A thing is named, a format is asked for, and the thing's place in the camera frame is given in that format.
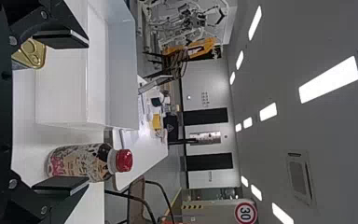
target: white box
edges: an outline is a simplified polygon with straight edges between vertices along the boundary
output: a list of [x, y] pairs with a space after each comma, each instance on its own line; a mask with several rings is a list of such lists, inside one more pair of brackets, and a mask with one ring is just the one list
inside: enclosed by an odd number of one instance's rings
[[139, 129], [135, 21], [123, 0], [66, 0], [89, 49], [48, 49], [36, 73], [36, 122]]

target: rectangular ceiling light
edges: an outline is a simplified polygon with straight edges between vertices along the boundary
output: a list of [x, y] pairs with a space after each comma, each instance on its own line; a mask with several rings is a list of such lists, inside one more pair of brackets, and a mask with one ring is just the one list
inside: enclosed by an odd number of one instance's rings
[[252, 118], [248, 118], [248, 119], [243, 121], [243, 129], [250, 128], [250, 127], [252, 127], [252, 125], [253, 125]]
[[238, 56], [238, 59], [237, 59], [237, 70], [240, 70], [241, 68], [241, 64], [243, 62], [243, 50], [241, 50], [241, 53], [240, 55]]
[[235, 81], [235, 72], [231, 74], [231, 77], [229, 78], [229, 84], [230, 85], [234, 84], [234, 81]]
[[251, 28], [249, 29], [249, 40], [252, 40], [255, 35], [255, 30], [257, 29], [258, 23], [260, 23], [261, 17], [263, 13], [261, 12], [261, 7], [258, 7], [257, 12], [255, 13], [255, 17], [252, 21]]
[[255, 185], [252, 185], [251, 186], [251, 190], [252, 190], [252, 193], [254, 194], [254, 196], [261, 202], [263, 201], [263, 195], [260, 191], [260, 189], [258, 189], [257, 187], [255, 187]]
[[330, 91], [335, 91], [357, 80], [358, 69], [356, 59], [352, 56], [301, 86], [298, 89], [301, 104], [305, 104], [308, 101], [325, 95]]
[[241, 182], [246, 188], [249, 187], [249, 181], [244, 176], [241, 176]]
[[235, 132], [240, 132], [242, 130], [242, 125], [239, 123], [237, 125], [235, 125]]
[[260, 111], [260, 120], [264, 121], [278, 115], [277, 105], [273, 103]]
[[283, 224], [295, 224], [295, 221], [289, 217], [278, 205], [272, 204], [272, 213], [274, 216], [281, 221]]

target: plastic bottle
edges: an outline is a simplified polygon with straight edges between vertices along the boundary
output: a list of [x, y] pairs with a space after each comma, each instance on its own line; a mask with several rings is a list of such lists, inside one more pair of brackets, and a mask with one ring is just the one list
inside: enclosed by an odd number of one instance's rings
[[90, 182], [103, 182], [130, 171], [132, 163], [130, 150], [114, 150], [105, 143], [59, 147], [48, 156], [48, 176], [88, 176]]

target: red circle sign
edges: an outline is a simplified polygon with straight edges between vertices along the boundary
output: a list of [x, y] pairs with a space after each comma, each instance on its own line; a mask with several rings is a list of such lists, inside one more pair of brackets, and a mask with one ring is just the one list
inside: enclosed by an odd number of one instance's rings
[[255, 224], [257, 210], [251, 203], [240, 203], [235, 208], [235, 218], [240, 224]]

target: white desk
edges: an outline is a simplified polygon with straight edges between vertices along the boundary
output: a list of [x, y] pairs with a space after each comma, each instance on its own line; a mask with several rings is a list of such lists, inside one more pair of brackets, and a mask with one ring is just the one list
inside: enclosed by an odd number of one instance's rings
[[[46, 158], [59, 146], [103, 142], [102, 132], [87, 132], [38, 125], [34, 122], [35, 71], [14, 73], [12, 169], [30, 187], [47, 178]], [[90, 184], [67, 224], [103, 224], [103, 183]]]
[[[138, 77], [138, 82], [145, 83], [140, 77]], [[160, 111], [159, 107], [149, 106], [149, 108], [152, 114], [157, 114]], [[167, 136], [163, 141], [153, 137], [145, 116], [144, 121], [140, 121], [139, 127], [139, 131], [124, 132], [124, 147], [132, 151], [133, 166], [130, 172], [113, 176], [113, 188], [116, 190], [123, 190], [132, 181], [168, 156]], [[113, 143], [115, 149], [123, 148], [118, 130], [113, 130]]]

